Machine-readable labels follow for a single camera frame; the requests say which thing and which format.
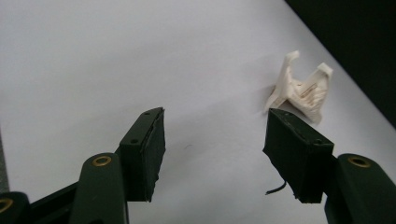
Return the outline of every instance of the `white 3d-printed object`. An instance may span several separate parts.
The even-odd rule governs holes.
[[[326,63],[321,63],[305,82],[301,82],[294,79],[291,72],[291,62],[299,56],[298,50],[286,55],[275,89],[268,98],[264,110],[266,112],[270,107],[278,108],[289,100],[309,119],[319,123],[321,121],[320,108],[329,89],[332,69]]]

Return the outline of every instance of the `screw hole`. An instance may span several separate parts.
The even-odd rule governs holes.
[[[0,213],[7,211],[13,203],[14,201],[9,198],[0,199]]]
[[[362,168],[369,168],[371,166],[370,162],[368,162],[364,158],[349,157],[348,160],[350,163],[352,163],[356,166],[362,167]]]
[[[111,157],[101,156],[92,161],[92,165],[94,166],[104,166],[111,162]]]
[[[314,144],[316,144],[316,145],[321,145],[322,143],[323,142],[322,142],[321,139],[317,139],[317,140],[314,141]]]
[[[90,222],[89,224],[104,224],[104,223],[105,223],[105,222],[103,222],[103,220],[101,220],[101,219],[96,219],[96,220]]]

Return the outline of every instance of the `white plastic part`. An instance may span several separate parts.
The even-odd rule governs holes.
[[[332,69],[326,63],[321,63],[305,82],[296,80],[292,77],[291,62],[299,57],[298,50],[286,55],[274,92],[268,98],[264,110],[266,112],[270,107],[278,108],[289,100],[309,119],[319,123],[320,109],[327,96]]]

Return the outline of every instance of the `white tabletop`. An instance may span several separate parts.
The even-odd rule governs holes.
[[[334,69],[313,125],[333,154],[369,157],[396,181],[395,130],[283,1],[0,0],[0,41],[8,179],[31,202],[163,106],[160,180],[152,203],[129,203],[131,223],[327,223],[324,203],[290,187],[264,196],[283,181],[262,153],[262,110],[296,49],[297,78]]]

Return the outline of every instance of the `white surface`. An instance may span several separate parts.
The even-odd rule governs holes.
[[[32,202],[162,105],[160,180],[152,203],[129,203],[131,223],[327,223],[290,187],[264,196],[282,180],[262,153],[262,109],[295,49],[297,78],[334,69],[317,126],[334,155],[367,156],[396,180],[395,130],[283,1],[1,0],[0,17],[8,177]]]

